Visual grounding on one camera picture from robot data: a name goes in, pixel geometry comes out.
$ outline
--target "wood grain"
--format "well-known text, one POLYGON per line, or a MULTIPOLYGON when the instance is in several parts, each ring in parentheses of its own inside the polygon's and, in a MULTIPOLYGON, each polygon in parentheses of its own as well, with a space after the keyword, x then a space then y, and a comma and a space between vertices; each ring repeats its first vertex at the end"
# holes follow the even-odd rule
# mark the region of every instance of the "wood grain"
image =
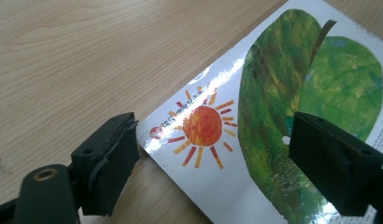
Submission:
MULTIPOLYGON (((383 0, 329 2, 383 38, 383 0)), ((0 0, 0 203, 108 118, 146 118, 282 3, 0 0)), ((82 220, 209 222, 146 155, 114 217, 82 220)))

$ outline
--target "orange sun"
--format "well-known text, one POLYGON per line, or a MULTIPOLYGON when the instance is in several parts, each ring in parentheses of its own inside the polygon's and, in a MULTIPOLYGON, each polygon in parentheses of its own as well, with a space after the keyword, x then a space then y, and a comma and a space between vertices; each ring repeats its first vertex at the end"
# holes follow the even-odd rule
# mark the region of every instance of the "orange sun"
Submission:
MULTIPOLYGON (((192 97, 188 91, 185 92, 188 98, 188 102, 186 104, 190 104, 192 102, 192 97)), ((181 140, 187 140, 177 147, 174 150, 174 153, 177 155, 184 149, 188 148, 189 145, 192 145, 189 154, 186 157, 186 160, 183 162, 183 166, 186 166, 189 161, 192 159, 195 151, 198 148, 197 159, 195 162, 195 168, 200 167, 201 158, 203 156, 203 151, 205 147, 209 147, 213 157, 215 158, 220 169, 223 168, 223 164, 221 163, 220 157, 218 156, 215 145, 220 140, 223 132, 229 134, 231 137, 236 137, 236 134, 230 129, 224 128, 224 125, 229 127, 237 127, 237 124, 233 123, 233 117, 223 117, 224 114, 227 114, 232 111, 231 108, 227 108, 230 105, 234 104, 234 101, 231 100, 225 104, 218 105, 213 107, 215 104, 215 99, 217 95, 217 90, 214 90, 214 93, 210 96, 209 102, 207 101, 207 96, 204 100, 203 105, 197 106, 190 115, 186 116, 183 119, 182 126, 177 126, 175 129, 182 130, 184 135, 180 137, 170 138, 168 139, 168 143, 175 143, 181 140)), ((177 105, 180 108, 185 108, 185 105, 181 102, 177 102, 177 105)), ((171 117, 176 117, 180 114, 182 110, 178 110, 178 112, 170 111, 169 115, 171 117)), ((225 141, 222 142, 222 145, 229 151, 232 152, 233 149, 231 146, 225 141)))

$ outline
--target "sun illustration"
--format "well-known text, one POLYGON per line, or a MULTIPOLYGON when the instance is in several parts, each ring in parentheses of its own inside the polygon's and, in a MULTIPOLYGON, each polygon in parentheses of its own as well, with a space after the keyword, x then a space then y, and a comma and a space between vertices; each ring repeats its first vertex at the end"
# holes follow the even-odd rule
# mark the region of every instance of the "sun illustration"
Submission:
POLYGON ((188 91, 185 91, 188 101, 185 104, 177 102, 179 110, 177 112, 169 112, 171 116, 169 121, 177 119, 177 117, 182 117, 181 125, 176 126, 174 129, 183 131, 184 134, 179 137, 169 138, 168 144, 181 143, 180 146, 174 150, 176 155, 185 149, 189 150, 189 154, 182 164, 183 166, 189 163, 197 151, 194 167, 200 167, 204 149, 209 148, 219 168, 222 169, 223 164, 218 156, 217 148, 224 146, 229 152, 232 152, 233 149, 225 141, 221 143, 218 142, 223 133, 231 137, 236 137, 232 129, 236 128, 237 124, 234 123, 234 117, 227 116, 228 113, 232 111, 230 106, 234 104, 234 101, 230 100, 224 104, 215 105, 217 89, 213 90, 211 95, 206 96, 202 95, 203 91, 201 87, 199 87, 198 90, 198 94, 193 95, 193 97, 191 97, 188 91), (200 105, 191 106, 200 95, 205 97, 203 102, 200 105), (187 111, 187 108, 190 107, 191 110, 186 116, 180 116, 182 112, 187 111))

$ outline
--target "hole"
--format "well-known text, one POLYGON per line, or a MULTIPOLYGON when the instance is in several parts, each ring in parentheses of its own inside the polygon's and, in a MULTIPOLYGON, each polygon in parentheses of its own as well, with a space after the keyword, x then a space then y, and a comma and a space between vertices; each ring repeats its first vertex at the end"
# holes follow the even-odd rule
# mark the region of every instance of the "hole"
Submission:
POLYGON ((86 155, 92 154, 92 150, 87 148, 87 149, 84 149, 83 153, 86 154, 86 155))
POLYGON ((53 176, 55 176, 57 173, 58 173, 58 171, 54 168, 41 170, 34 175, 34 180, 35 181, 47 180, 47 179, 50 179, 53 176))

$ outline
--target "metal ring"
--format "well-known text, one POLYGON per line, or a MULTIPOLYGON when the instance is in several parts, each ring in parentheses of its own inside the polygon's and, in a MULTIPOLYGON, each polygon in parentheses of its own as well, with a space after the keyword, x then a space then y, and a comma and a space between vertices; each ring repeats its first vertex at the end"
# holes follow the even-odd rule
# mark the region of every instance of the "metal ring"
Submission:
POLYGON ((52 178, 58 173, 57 169, 49 168, 39 171, 34 175, 35 181, 43 181, 52 178))

